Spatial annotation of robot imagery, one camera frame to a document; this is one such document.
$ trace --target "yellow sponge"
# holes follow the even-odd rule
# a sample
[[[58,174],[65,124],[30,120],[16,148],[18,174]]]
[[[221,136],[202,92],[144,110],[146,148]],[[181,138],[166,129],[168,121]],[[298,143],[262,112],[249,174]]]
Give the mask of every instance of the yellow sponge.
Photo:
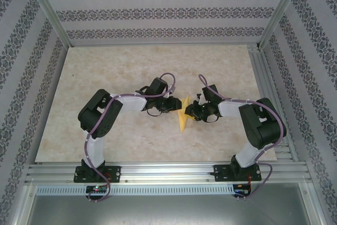
[[[187,96],[184,100],[181,100],[182,107],[178,110],[179,124],[181,133],[184,132],[187,118],[192,118],[189,115],[185,114],[185,109],[190,104],[190,96]]]

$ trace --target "marble tabletop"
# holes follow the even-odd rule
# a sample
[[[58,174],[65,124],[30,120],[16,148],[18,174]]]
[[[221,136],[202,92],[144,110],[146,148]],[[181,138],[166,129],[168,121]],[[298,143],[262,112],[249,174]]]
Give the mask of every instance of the marble tabletop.
[[[218,91],[238,99],[260,98],[245,45],[167,45],[70,48],[62,70],[36,162],[80,162],[84,135],[77,120],[99,89],[120,94],[150,85],[164,72],[176,76],[174,96],[184,99],[203,87],[203,74]],[[170,84],[171,77],[165,79]],[[178,112],[151,117],[119,114],[106,136],[107,162],[229,161],[247,141],[241,119],[215,123],[187,120],[180,133]],[[260,160],[276,160],[273,149]]]

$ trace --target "patterned wallpaper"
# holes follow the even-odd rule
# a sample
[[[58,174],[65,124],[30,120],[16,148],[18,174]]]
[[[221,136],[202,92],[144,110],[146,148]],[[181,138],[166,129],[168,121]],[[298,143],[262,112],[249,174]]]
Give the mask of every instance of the patterned wallpaper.
[[[336,0],[291,0],[265,48],[290,134],[337,224]]]
[[[279,0],[50,0],[74,45],[258,42]]]
[[[37,0],[0,0],[0,224],[34,162],[66,50]]]

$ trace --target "black mounting bracket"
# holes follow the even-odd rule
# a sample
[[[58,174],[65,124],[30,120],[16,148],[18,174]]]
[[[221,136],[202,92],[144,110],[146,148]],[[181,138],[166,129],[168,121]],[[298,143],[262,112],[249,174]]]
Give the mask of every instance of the black mounting bracket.
[[[247,168],[241,168],[239,173],[234,173],[230,164],[216,164],[213,166],[214,172],[210,174],[214,176],[215,182],[235,182],[248,181],[250,175],[251,181],[261,181],[261,171],[257,164],[253,164]]]
[[[75,183],[105,183],[105,180],[90,168],[82,159],[81,166],[77,166],[74,175]],[[120,166],[105,166],[105,161],[97,168],[106,176],[110,183],[119,183],[121,178]]]

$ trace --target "beige work surface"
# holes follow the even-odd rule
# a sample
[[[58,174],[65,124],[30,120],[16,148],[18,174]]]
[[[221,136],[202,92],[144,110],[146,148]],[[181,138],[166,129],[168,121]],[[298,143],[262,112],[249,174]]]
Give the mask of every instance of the beige work surface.
[[[173,95],[179,99],[196,98],[203,87],[199,73],[226,97],[260,98],[245,45],[70,48],[36,162],[80,162],[84,135],[77,115],[94,93],[98,89],[134,92],[164,72],[176,76]],[[172,82],[169,76],[164,79]],[[215,123],[188,119],[181,134],[177,111],[159,117],[127,112],[118,115],[106,135],[104,158],[108,162],[229,161],[246,141],[241,119],[223,117]],[[274,150],[261,160],[276,160]]]

